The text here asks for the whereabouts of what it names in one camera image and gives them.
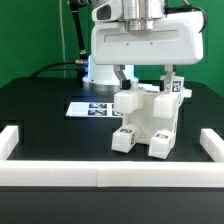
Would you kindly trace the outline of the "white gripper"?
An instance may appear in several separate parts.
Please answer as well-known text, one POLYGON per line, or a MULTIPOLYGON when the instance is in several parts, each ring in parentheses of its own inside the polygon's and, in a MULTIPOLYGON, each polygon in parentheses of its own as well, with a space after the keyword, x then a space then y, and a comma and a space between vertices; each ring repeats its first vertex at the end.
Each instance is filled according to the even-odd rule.
POLYGON ((123 22, 101 23, 92 31, 92 58, 96 64, 114 65, 122 90, 130 89, 124 65, 166 65, 159 88, 170 92, 175 65, 203 58, 202 26, 201 12, 168 14, 145 31, 127 32, 123 22))

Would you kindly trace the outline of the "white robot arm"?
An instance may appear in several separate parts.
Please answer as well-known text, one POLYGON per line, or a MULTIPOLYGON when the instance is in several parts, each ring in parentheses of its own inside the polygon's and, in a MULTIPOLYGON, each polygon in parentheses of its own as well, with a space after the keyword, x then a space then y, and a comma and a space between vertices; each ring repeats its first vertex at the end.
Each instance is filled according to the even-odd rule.
POLYGON ((165 0, 69 0, 75 25, 78 10, 93 7, 91 59, 99 66, 185 65, 203 58, 205 12, 165 0))

